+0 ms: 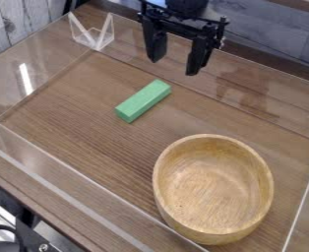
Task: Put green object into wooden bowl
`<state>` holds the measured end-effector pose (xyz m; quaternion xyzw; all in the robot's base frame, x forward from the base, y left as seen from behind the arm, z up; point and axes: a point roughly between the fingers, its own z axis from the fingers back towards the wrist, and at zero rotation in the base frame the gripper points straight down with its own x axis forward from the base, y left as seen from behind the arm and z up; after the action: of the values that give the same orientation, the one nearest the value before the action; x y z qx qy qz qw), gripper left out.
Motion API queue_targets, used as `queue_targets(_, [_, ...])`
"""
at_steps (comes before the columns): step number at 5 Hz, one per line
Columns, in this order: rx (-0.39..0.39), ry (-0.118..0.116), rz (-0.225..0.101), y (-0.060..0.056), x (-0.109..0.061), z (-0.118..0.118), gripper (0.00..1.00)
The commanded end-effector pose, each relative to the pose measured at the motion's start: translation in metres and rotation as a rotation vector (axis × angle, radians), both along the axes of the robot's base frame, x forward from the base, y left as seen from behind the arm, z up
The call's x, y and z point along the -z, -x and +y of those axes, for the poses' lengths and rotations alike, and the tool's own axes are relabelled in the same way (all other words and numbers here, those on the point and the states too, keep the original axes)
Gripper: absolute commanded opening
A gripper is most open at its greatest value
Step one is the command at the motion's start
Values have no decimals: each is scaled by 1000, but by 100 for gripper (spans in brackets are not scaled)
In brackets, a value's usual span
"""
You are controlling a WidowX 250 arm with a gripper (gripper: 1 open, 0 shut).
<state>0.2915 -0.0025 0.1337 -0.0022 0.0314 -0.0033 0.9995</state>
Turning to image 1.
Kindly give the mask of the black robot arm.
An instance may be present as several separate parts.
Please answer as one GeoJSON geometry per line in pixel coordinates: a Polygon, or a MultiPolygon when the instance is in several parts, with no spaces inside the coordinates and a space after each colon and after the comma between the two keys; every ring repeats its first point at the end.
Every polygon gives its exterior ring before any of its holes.
{"type": "Polygon", "coordinates": [[[212,50],[222,46],[228,19],[209,10],[208,0],[138,0],[146,57],[156,63],[166,54],[168,34],[192,42],[185,75],[206,65],[212,50]]]}

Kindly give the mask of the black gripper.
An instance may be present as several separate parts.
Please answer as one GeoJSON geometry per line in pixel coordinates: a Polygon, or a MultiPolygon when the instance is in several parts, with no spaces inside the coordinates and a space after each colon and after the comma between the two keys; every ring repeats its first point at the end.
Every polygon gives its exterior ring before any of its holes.
{"type": "Polygon", "coordinates": [[[212,10],[208,0],[138,0],[138,20],[146,56],[156,63],[166,53],[166,32],[192,39],[186,75],[197,74],[205,66],[212,47],[222,46],[228,18],[212,10]]]}

